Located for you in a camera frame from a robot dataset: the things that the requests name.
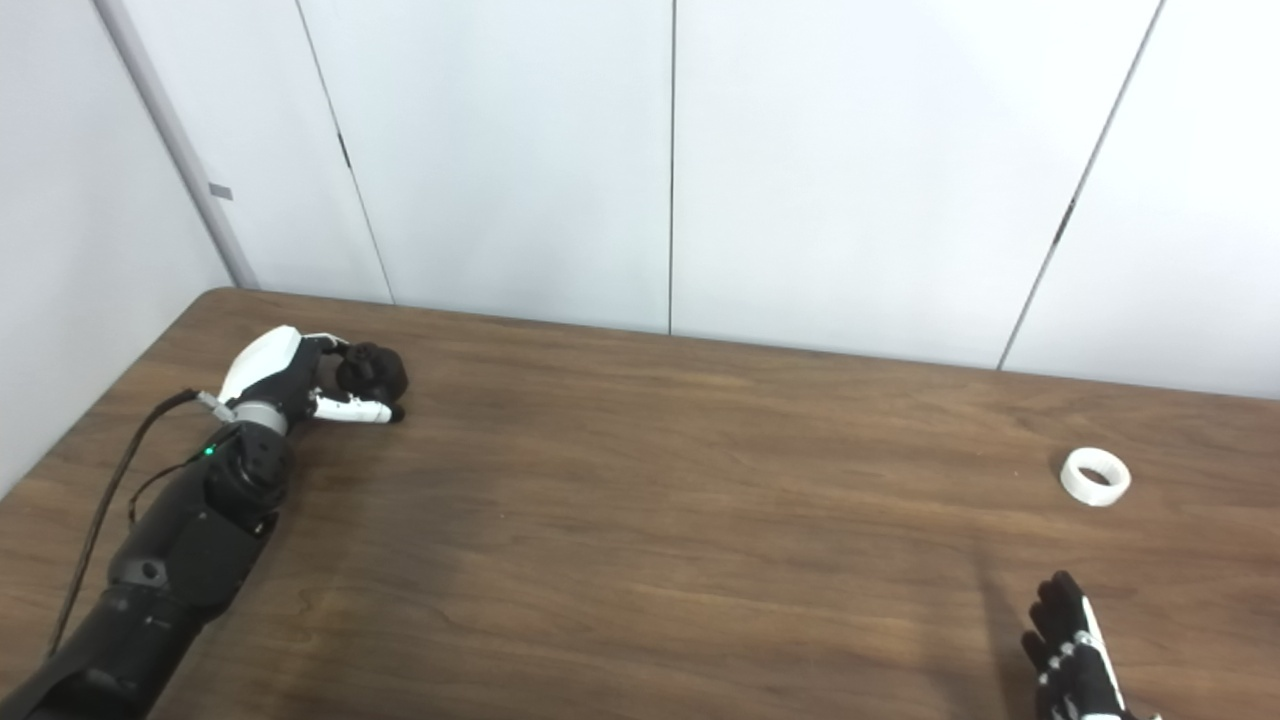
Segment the white wall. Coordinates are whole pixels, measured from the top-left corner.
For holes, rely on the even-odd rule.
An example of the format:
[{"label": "white wall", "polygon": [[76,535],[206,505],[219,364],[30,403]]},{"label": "white wall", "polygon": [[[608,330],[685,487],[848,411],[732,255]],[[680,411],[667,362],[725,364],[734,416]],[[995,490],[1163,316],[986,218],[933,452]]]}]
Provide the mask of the white wall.
[{"label": "white wall", "polygon": [[0,138],[3,493],[228,275],[90,0],[0,0]]},{"label": "white wall", "polygon": [[[390,301],[293,0],[106,0],[259,287]],[[209,192],[207,188],[197,188]]]},{"label": "white wall", "polygon": [[671,0],[306,0],[396,300],[667,331]]},{"label": "white wall", "polygon": [[1155,0],[681,0],[677,334],[995,368]]},{"label": "white wall", "polygon": [[1277,31],[1165,4],[1006,369],[1280,397]]}]

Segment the white cabinet door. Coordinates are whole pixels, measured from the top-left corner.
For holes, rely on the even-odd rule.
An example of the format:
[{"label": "white cabinet door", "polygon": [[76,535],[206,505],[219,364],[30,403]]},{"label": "white cabinet door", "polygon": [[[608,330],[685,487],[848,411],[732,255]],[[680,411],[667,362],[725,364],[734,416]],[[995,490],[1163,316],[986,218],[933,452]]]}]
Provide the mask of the white cabinet door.
[{"label": "white cabinet door", "polygon": [[1280,397],[1277,33],[1165,4],[1007,369]]},{"label": "white cabinet door", "polygon": [[[113,0],[264,290],[390,300],[293,0]],[[207,192],[206,188],[196,188]]]},{"label": "white cabinet door", "polygon": [[667,331],[669,0],[305,0],[398,302]]},{"label": "white cabinet door", "polygon": [[680,0],[673,328],[995,366],[1155,0]]}]

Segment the white robotic hand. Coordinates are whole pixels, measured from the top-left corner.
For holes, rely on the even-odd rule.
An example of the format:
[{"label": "white robotic hand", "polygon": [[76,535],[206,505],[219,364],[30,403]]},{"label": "white robotic hand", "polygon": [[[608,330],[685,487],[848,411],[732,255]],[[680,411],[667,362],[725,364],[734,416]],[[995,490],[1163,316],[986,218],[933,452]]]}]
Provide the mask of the white robotic hand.
[{"label": "white robotic hand", "polygon": [[1069,573],[1041,583],[1030,616],[1036,632],[1023,635],[1023,650],[1039,673],[1036,720],[1137,720],[1125,707],[1093,606]]},{"label": "white robotic hand", "polygon": [[[316,374],[324,355],[340,356],[340,392],[321,389]],[[408,387],[399,356],[372,343],[351,345],[328,333],[302,334],[280,325],[251,342],[232,363],[218,400],[237,419],[284,434],[307,418],[347,423],[396,423]]]}]

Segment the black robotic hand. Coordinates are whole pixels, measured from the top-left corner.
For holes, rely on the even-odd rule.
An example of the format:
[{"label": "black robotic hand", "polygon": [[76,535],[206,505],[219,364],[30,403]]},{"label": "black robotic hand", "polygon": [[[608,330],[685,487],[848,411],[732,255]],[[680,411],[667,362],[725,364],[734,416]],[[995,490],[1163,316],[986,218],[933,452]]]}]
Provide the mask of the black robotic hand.
[{"label": "black robotic hand", "polygon": [[1039,673],[1036,720],[1137,720],[1125,708],[1089,598],[1069,573],[1041,583],[1030,615],[1036,632],[1023,635],[1023,650]]}]

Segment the black fingertip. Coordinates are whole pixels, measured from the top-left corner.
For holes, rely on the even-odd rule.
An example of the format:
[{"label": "black fingertip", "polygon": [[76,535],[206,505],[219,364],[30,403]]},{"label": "black fingertip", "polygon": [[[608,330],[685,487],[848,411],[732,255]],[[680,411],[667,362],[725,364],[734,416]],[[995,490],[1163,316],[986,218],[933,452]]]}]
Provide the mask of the black fingertip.
[{"label": "black fingertip", "polygon": [[1075,578],[1073,578],[1066,570],[1053,573],[1053,584],[1062,588],[1062,593],[1068,597],[1068,600],[1076,601],[1084,597],[1084,591],[1080,589]]},{"label": "black fingertip", "polygon": [[1023,633],[1023,652],[1027,653],[1027,659],[1036,666],[1037,673],[1048,671],[1048,659],[1051,657],[1051,653],[1048,651],[1048,646],[1044,644],[1044,641],[1041,639],[1039,634],[1032,630]]},{"label": "black fingertip", "polygon": [[1032,616],[1032,624],[1036,625],[1041,637],[1044,638],[1044,643],[1057,647],[1057,643],[1060,642],[1057,635],[1060,633],[1055,630],[1053,616],[1050,614],[1048,609],[1044,607],[1043,603],[1037,602],[1032,606],[1029,615]]}]

